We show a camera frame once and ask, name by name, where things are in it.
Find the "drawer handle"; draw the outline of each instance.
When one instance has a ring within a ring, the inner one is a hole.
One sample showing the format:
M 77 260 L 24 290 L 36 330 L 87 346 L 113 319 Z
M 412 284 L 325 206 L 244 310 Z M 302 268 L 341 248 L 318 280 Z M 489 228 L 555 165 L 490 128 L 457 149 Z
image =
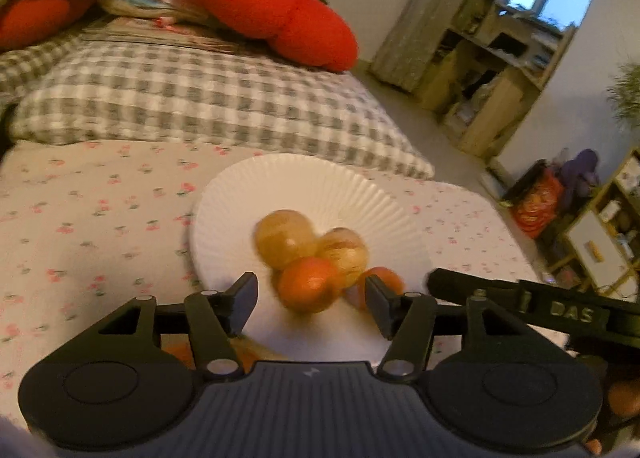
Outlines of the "drawer handle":
M 589 250 L 589 252 L 591 252 L 591 256 L 593 257 L 593 259 L 595 259 L 598 263 L 602 263 L 602 261 L 604 261 L 602 252 L 593 241 L 589 241 L 587 243 L 587 249 Z

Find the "curtain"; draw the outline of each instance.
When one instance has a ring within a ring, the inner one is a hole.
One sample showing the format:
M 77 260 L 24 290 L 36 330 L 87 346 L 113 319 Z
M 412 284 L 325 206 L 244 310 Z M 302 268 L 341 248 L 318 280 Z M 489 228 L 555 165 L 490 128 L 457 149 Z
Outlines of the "curtain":
M 417 88 L 447 27 L 466 0 L 409 0 L 371 64 L 383 82 Z

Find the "plate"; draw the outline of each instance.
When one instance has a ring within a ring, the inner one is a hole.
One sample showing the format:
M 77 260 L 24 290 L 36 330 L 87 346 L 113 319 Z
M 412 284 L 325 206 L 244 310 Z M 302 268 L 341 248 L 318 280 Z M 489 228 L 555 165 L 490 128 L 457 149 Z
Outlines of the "plate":
M 204 288 L 226 290 L 243 272 L 258 277 L 258 303 L 244 335 L 293 361 L 370 361 L 384 356 L 370 314 L 342 298 L 311 316 L 286 310 L 270 269 L 252 241 L 255 224 L 279 209 L 311 220 L 318 234 L 335 227 L 357 232 L 369 248 L 369 268 L 386 266 L 423 291 L 431 262 L 412 217 L 371 181 L 348 167 L 296 154 L 250 158 L 226 168 L 207 185 L 191 227 L 191 254 Z

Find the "floral bedsheet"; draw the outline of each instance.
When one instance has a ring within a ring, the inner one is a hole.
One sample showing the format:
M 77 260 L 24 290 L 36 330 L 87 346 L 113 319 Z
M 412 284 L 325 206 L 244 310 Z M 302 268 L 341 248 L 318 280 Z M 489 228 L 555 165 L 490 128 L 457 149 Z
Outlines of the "floral bedsheet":
M 225 145 L 20 143 L 0 167 L 0 414 L 24 424 L 22 376 L 140 293 L 180 302 L 198 289 L 187 229 L 220 171 L 263 153 Z M 412 215 L 435 267 L 537 280 L 498 213 L 449 184 L 354 168 Z M 435 343 L 430 366 L 460 348 Z

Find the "red plush toy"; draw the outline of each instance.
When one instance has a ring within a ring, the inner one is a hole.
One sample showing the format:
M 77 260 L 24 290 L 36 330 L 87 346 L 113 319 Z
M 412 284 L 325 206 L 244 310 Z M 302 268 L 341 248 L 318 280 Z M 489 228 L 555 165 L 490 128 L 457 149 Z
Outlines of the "red plush toy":
M 353 67 L 358 44 L 349 26 L 320 0 L 191 0 L 277 53 L 332 72 Z
M 0 10 L 0 52 L 35 44 L 72 25 L 96 0 L 10 0 Z

